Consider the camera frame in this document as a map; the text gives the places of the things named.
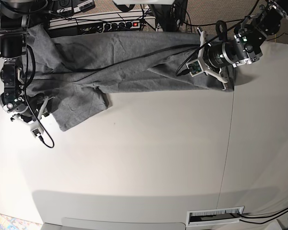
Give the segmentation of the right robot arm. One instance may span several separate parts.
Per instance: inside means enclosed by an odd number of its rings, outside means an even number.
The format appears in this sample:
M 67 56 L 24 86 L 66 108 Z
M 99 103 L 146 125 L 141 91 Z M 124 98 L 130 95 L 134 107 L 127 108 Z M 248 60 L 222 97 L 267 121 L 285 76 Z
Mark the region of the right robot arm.
M 30 17 L 45 13 L 48 5 L 47 0 L 0 0 L 0 58 L 4 60 L 0 71 L 4 84 L 0 105 L 12 115 L 12 121 L 29 126 L 34 136 L 44 132 L 40 119 L 48 113 L 49 97 L 43 93 L 27 96 L 26 90 L 35 76 L 36 62 L 26 37 Z

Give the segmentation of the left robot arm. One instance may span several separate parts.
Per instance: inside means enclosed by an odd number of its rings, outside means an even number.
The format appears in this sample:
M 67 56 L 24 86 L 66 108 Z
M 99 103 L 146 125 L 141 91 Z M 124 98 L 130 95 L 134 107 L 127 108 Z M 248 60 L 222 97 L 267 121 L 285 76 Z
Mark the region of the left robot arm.
M 268 0 L 256 15 L 246 16 L 234 34 L 234 39 L 199 50 L 198 58 L 191 61 L 200 66 L 200 73 L 216 78 L 226 87 L 228 79 L 221 75 L 224 67 L 250 65 L 260 60 L 261 44 L 278 32 L 282 18 L 288 20 L 288 0 Z

